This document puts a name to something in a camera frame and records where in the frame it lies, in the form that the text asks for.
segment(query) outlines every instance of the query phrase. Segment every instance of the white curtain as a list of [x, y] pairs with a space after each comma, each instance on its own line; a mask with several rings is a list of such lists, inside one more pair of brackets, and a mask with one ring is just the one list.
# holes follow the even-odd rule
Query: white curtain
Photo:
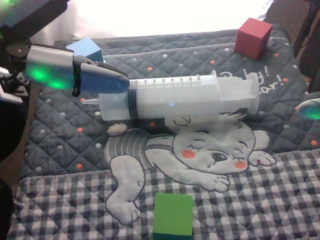
[[34, 43], [213, 32], [263, 20], [273, 0], [71, 0], [67, 11], [36, 34]]

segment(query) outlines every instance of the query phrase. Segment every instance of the syringe barrel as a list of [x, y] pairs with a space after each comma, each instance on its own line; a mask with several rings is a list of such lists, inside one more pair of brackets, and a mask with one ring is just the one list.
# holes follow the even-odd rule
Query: syringe barrel
[[121, 94], [99, 94], [101, 116], [105, 121], [188, 117], [234, 112], [259, 105], [259, 83], [255, 75], [240, 77], [202, 75], [138, 79]]

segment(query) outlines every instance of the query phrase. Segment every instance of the blue block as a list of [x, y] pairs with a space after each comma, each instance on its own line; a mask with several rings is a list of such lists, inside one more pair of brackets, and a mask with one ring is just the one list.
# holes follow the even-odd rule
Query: blue block
[[67, 49], [74, 51], [74, 55], [82, 55], [94, 62], [103, 62], [101, 48], [89, 37], [66, 46]]

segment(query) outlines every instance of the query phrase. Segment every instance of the robotic arm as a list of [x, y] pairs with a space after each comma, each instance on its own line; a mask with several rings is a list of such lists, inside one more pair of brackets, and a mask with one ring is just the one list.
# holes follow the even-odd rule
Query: robotic arm
[[128, 76], [120, 69], [94, 62], [73, 51], [46, 45], [32, 45], [29, 38], [67, 9], [69, 0], [0, 0], [0, 101], [22, 103], [12, 90], [25, 77], [44, 86], [72, 91], [120, 94], [130, 87]]

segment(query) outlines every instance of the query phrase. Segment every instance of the quilted blanket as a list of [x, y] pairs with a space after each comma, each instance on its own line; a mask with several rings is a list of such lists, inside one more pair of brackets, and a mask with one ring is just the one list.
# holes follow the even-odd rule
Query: quilted blanket
[[193, 196], [194, 239], [319, 239], [320, 128], [296, 113], [308, 93], [290, 40], [273, 26], [256, 61], [234, 53], [235, 39], [95, 40], [131, 79], [254, 72], [259, 110], [105, 122], [81, 103], [95, 94], [43, 89], [8, 239], [152, 239], [158, 192]]

